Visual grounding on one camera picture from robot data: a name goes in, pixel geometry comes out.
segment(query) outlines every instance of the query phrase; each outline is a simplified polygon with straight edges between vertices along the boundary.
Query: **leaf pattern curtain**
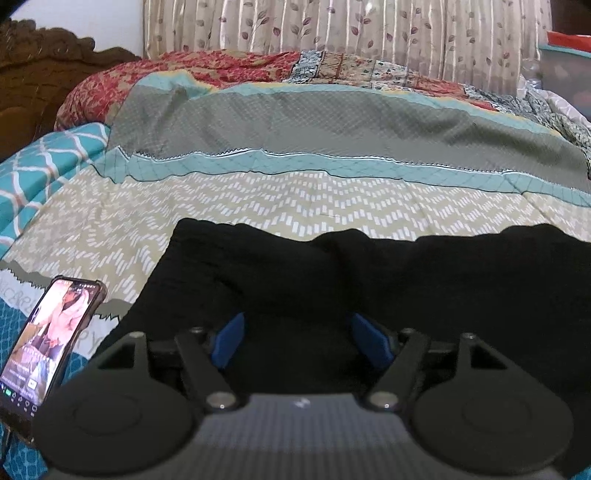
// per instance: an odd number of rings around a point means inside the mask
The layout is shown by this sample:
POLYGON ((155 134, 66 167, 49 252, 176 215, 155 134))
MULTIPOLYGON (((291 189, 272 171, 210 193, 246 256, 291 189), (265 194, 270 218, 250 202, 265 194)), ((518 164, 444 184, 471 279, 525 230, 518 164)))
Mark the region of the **leaf pattern curtain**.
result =
POLYGON ((515 94, 521 59, 540 58, 550 0, 449 0, 442 78, 515 94))
POLYGON ((521 56, 535 57, 550 28, 549 1, 145 0, 145 50, 326 50, 515 93, 521 56))

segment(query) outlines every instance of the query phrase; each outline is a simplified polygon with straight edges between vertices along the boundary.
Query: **carbon fiber surface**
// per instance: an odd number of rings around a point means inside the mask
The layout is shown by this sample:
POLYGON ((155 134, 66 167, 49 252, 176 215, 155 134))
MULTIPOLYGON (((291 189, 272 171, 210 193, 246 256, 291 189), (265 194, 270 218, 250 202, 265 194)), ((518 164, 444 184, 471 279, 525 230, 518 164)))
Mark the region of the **carbon fiber surface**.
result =
MULTIPOLYGON (((84 477, 50 470, 43 478, 82 480, 84 477)), ((478 476, 441 463, 413 441, 399 417, 359 408, 352 395, 343 394, 253 395, 241 410, 208 417, 173 458, 147 471, 125 476, 126 480, 197 478, 492 480, 497 477, 478 476)), ((563 477, 548 468, 514 479, 561 480, 563 477)))

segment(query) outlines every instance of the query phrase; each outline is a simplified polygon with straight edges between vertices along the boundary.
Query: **wooden headboard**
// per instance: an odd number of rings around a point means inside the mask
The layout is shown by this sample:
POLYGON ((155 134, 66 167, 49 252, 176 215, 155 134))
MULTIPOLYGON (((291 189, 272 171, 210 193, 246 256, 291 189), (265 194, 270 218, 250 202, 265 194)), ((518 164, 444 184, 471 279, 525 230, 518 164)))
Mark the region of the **wooden headboard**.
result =
POLYGON ((89 75, 139 57, 124 48, 95 52, 92 38, 33 20, 0 25, 0 161, 53 130, 56 113, 89 75))

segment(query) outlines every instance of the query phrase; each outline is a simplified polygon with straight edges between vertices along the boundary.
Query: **quilt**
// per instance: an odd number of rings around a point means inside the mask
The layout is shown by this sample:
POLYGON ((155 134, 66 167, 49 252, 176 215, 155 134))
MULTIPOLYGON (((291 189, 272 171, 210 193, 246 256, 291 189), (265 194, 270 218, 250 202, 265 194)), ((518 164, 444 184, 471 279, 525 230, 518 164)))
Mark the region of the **quilt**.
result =
MULTIPOLYGON (((409 72, 391 72, 384 88, 371 79, 376 64, 367 85, 350 85, 341 74, 319 78, 327 57, 315 58, 283 82, 221 89, 187 70, 139 79, 92 168, 51 195, 0 261, 3 359, 52 277, 96 278, 109 294, 77 341, 74 374, 186 217, 302 240, 349 228, 415 240, 549 223, 591 241, 589 134, 535 92, 517 103, 465 87, 425 95, 418 80, 407 86, 409 72)), ((22 445, 6 464, 15 479, 44 468, 22 445)))

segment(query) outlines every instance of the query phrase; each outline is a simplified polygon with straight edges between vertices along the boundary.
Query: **beige zigzag pattern fabric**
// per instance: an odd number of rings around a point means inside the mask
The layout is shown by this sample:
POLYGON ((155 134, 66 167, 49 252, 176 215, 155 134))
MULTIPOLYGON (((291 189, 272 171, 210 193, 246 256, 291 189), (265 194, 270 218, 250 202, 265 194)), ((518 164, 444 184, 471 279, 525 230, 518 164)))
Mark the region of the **beige zigzag pattern fabric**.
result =
POLYGON ((591 241, 591 209, 541 194, 343 179, 321 171, 192 173, 114 184, 89 167, 51 197, 4 260, 45 277, 99 278, 109 287, 109 300, 132 303, 185 217, 248 223, 303 241, 349 228, 373 238, 414 240, 538 223, 591 241))

